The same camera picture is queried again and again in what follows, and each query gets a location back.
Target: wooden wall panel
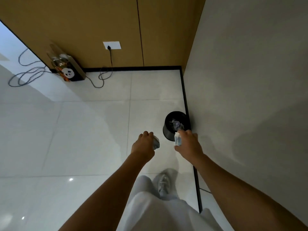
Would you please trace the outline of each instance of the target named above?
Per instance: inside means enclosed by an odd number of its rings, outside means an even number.
[[[0,19],[48,66],[50,41],[82,67],[143,66],[136,0],[0,0]]]
[[[144,66],[187,64],[205,0],[138,0]]]

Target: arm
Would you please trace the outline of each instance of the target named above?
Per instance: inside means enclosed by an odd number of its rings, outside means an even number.
[[[154,156],[153,132],[139,135],[122,166],[64,223],[59,231],[116,230],[133,184]]]
[[[199,171],[234,230],[308,230],[279,203],[204,155],[197,134],[179,133],[182,145],[175,150]]]

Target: forearm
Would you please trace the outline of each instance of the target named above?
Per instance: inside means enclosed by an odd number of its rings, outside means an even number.
[[[234,230],[306,230],[306,226],[266,194],[222,169],[202,154],[192,160]]]
[[[116,230],[133,184],[146,161],[131,154],[59,231]]]

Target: white shirt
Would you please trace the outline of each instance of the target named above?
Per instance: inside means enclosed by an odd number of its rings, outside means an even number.
[[[219,231],[221,228],[184,200],[163,201],[148,192],[140,192],[126,206],[117,230]]]

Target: panda face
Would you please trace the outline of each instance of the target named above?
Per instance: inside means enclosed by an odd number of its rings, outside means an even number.
[[[63,68],[62,69],[62,72],[64,73],[64,75],[67,77],[67,78],[73,78],[75,73],[72,69],[69,69],[69,68]]]

